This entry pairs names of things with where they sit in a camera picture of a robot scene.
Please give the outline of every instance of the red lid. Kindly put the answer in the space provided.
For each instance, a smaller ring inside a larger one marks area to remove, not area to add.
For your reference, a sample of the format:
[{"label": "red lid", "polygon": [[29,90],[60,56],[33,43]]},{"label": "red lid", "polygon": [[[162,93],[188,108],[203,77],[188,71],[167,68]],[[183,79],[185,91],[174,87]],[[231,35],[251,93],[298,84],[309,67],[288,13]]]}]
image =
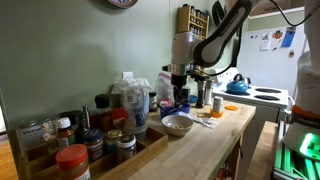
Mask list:
[{"label": "red lid", "polygon": [[83,163],[87,157],[87,147],[83,144],[74,144],[60,150],[56,155],[56,161],[59,169],[67,170]]}]

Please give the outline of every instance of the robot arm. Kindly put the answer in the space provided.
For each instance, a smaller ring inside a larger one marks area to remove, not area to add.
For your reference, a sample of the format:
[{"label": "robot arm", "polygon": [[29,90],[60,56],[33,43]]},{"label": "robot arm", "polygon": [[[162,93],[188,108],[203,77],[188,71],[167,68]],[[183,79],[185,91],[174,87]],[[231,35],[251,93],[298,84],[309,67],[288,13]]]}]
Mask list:
[{"label": "robot arm", "polygon": [[176,105],[182,100],[180,96],[181,89],[187,83],[187,75],[195,73],[188,69],[190,63],[204,68],[217,64],[226,44],[259,1],[238,0],[213,34],[206,40],[197,38],[192,32],[183,32],[175,35],[172,45],[171,64],[163,67],[163,70],[171,72],[171,84],[174,86]]},{"label": "robot arm", "polygon": [[239,0],[213,34],[206,40],[196,44],[193,49],[193,59],[201,67],[212,67],[217,64],[223,54],[226,44],[249,16],[258,0]]}]

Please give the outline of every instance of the ceramic bowl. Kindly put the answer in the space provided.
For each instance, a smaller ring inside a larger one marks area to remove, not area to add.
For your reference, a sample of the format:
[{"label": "ceramic bowl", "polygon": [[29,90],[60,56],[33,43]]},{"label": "ceramic bowl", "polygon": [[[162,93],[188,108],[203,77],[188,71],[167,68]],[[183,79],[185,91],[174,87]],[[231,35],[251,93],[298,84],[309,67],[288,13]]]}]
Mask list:
[{"label": "ceramic bowl", "polygon": [[193,121],[185,116],[169,115],[162,119],[162,125],[169,134],[184,136],[191,130]]}]

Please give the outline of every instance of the bottle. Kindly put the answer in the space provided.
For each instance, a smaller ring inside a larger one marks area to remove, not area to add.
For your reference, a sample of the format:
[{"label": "bottle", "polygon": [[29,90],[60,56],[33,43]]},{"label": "bottle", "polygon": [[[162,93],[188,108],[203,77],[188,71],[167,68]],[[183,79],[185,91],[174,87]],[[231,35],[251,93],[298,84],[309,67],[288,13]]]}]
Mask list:
[{"label": "bottle", "polygon": [[78,120],[78,128],[75,130],[76,143],[83,144],[83,133],[89,130],[87,126],[87,122],[83,115],[79,115],[77,117]]},{"label": "bottle", "polygon": [[83,141],[88,149],[89,162],[103,156],[102,136],[101,129],[90,129],[83,134]]},{"label": "bottle", "polygon": [[137,153],[136,138],[132,134],[123,134],[117,139],[118,163],[131,158]]},{"label": "bottle", "polygon": [[56,138],[61,149],[75,144],[74,130],[71,127],[69,118],[59,119],[57,121],[57,128]]},{"label": "bottle", "polygon": [[122,136],[121,130],[111,130],[106,133],[105,137],[105,152],[106,154],[116,151],[117,139]]},{"label": "bottle", "polygon": [[90,114],[88,110],[88,105],[82,105],[82,116],[83,119],[86,121],[87,127],[90,128]]},{"label": "bottle", "polygon": [[111,118],[111,108],[109,108],[109,96],[107,94],[99,94],[94,98],[97,109],[92,114],[92,118],[97,121],[99,128],[103,132],[113,129]]}]

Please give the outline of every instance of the condiment bottle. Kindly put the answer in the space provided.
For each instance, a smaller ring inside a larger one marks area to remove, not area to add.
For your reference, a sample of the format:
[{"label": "condiment bottle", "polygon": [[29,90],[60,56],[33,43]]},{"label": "condiment bottle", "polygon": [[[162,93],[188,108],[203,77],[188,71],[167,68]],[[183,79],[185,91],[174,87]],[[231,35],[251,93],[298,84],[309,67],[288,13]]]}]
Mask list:
[{"label": "condiment bottle", "polygon": [[105,137],[105,152],[111,153],[117,149],[117,139],[122,136],[121,130],[111,130],[106,133]]},{"label": "condiment bottle", "polygon": [[83,144],[83,133],[88,131],[89,128],[86,119],[82,115],[78,116],[77,119],[78,128],[75,130],[76,143]]},{"label": "condiment bottle", "polygon": [[111,119],[111,108],[109,108],[109,97],[107,94],[99,94],[95,97],[96,111],[92,113],[92,118],[97,120],[99,128],[103,132],[113,129],[113,122]]},{"label": "condiment bottle", "polygon": [[61,118],[57,121],[57,135],[61,149],[66,148],[75,143],[74,130],[71,127],[69,118]]},{"label": "condiment bottle", "polygon": [[131,158],[137,153],[136,138],[132,134],[124,134],[117,139],[118,163]]},{"label": "condiment bottle", "polygon": [[61,179],[90,179],[85,145],[75,144],[60,150],[56,155],[56,162]]},{"label": "condiment bottle", "polygon": [[83,134],[83,141],[88,149],[89,162],[103,156],[102,135],[101,129],[90,129]]}]

